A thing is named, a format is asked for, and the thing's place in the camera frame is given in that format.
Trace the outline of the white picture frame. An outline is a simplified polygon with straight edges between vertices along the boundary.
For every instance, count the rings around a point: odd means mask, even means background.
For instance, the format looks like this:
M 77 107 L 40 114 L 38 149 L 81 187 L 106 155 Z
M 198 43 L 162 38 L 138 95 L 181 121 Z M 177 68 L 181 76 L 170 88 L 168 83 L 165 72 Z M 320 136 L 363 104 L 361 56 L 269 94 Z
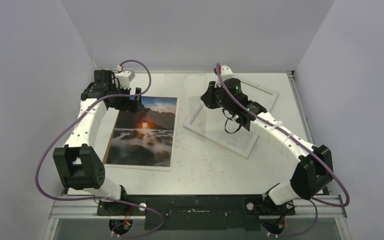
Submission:
M 265 107 L 270 111 L 278 97 L 278 93 L 271 91 L 267 88 L 264 88 L 258 84 L 252 83 L 244 78 L 237 77 L 241 81 L 241 87 L 244 93 L 248 96 L 251 101 L 255 101 Z M 245 159 L 247 159 L 251 153 L 251 150 L 256 143 L 258 138 L 257 134 L 249 132 L 252 134 L 252 137 L 247 140 L 237 140 L 237 141 L 217 141 L 212 139 L 204 138 L 207 141 L 210 141 L 214 144 L 217 144 Z

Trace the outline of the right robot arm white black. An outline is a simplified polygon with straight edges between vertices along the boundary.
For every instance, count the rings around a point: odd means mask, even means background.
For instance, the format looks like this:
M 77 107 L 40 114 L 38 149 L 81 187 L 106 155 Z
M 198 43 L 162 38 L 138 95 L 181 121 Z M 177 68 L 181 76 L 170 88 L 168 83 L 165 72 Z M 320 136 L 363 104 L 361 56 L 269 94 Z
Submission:
M 333 177 L 326 170 L 332 167 L 332 154 L 328 147 L 307 142 L 284 127 L 258 102 L 251 101 L 242 92 L 237 78 L 224 81 L 227 89 L 210 81 L 200 97 L 208 109 L 221 109 L 229 121 L 240 129 L 252 132 L 276 148 L 295 166 L 291 178 L 270 188 L 263 197 L 262 207 L 270 215 L 276 214 L 283 204 L 301 198 L 310 200 L 329 184 Z

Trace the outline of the clear acrylic frame sheet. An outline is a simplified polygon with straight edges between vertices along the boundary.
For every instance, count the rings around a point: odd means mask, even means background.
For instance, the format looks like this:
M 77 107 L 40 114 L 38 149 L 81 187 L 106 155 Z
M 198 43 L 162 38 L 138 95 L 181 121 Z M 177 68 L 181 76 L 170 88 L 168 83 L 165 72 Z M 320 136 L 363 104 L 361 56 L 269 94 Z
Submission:
M 202 93 L 189 98 L 189 116 L 183 123 L 186 130 L 206 139 L 219 142 L 247 140 L 253 135 L 233 121 L 233 116 L 222 108 L 209 109 L 201 100 Z

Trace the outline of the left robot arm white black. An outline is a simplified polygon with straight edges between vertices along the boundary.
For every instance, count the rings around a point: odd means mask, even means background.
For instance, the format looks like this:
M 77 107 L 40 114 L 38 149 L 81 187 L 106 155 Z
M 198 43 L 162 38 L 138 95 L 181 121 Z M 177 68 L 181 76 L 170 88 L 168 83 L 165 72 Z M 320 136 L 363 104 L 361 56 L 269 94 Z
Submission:
M 94 149 L 98 130 L 109 108 L 137 113 L 144 109 L 140 96 L 130 98 L 130 83 L 135 73 L 119 69 L 95 70 L 94 81 L 80 96 L 79 122 L 75 124 L 63 147 L 53 151 L 53 160 L 66 188 L 83 190 L 109 203 L 116 215 L 129 210 L 129 201 L 123 198 L 125 190 L 106 178 L 104 164 Z

